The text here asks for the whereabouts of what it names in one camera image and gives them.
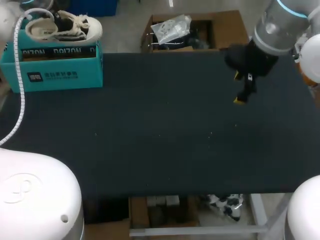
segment black and white object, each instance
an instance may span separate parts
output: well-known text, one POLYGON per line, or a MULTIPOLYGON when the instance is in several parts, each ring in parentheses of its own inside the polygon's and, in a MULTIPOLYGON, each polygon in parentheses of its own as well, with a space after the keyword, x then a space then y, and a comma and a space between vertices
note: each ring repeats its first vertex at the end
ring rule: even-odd
POLYGON ((243 194, 229 194, 229 195, 206 195, 202 196, 201 200, 205 202, 210 209, 219 209, 224 215, 232 218, 236 222, 241 217, 241 206, 244 198, 243 194))
POLYGON ((30 21, 25 33, 36 42, 59 42, 69 46, 95 44, 102 36, 101 23, 86 15, 73 15, 67 11, 54 14, 50 18, 38 18, 30 21))

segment white sneaker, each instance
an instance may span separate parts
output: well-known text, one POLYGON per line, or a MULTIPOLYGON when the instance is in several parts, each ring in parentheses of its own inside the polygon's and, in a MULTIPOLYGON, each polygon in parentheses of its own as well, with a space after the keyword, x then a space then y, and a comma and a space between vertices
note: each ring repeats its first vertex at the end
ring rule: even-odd
POLYGON ((50 18, 38 18, 25 26, 25 33, 36 42, 59 42, 66 45, 89 45, 102 36, 101 23, 86 15, 73 15, 67 11, 53 14, 50 18))

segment black table surface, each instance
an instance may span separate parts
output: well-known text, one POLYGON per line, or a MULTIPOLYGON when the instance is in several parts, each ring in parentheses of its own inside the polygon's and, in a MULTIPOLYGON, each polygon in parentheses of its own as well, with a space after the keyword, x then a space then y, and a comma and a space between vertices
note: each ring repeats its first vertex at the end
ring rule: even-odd
MULTIPOLYGON (((84 197, 292 192, 320 174, 320 115, 290 56, 243 82, 222 52, 107 54, 104 87, 26 94, 24 121, 3 147, 48 155, 84 197)), ((14 126, 19 95, 0 113, 14 126)))

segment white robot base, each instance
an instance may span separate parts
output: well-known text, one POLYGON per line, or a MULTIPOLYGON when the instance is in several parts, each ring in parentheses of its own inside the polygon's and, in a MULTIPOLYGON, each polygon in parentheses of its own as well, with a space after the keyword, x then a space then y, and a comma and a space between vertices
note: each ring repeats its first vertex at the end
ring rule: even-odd
POLYGON ((0 239, 84 240, 80 186, 62 162, 0 148, 0 239))

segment clear plastic bag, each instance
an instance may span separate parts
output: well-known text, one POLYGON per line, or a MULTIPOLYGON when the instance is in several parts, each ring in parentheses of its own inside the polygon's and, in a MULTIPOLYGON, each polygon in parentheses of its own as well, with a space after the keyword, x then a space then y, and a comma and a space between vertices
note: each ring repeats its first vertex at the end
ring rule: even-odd
POLYGON ((152 25, 151 28, 160 45, 181 38, 190 33, 191 17, 180 15, 168 21, 152 25))

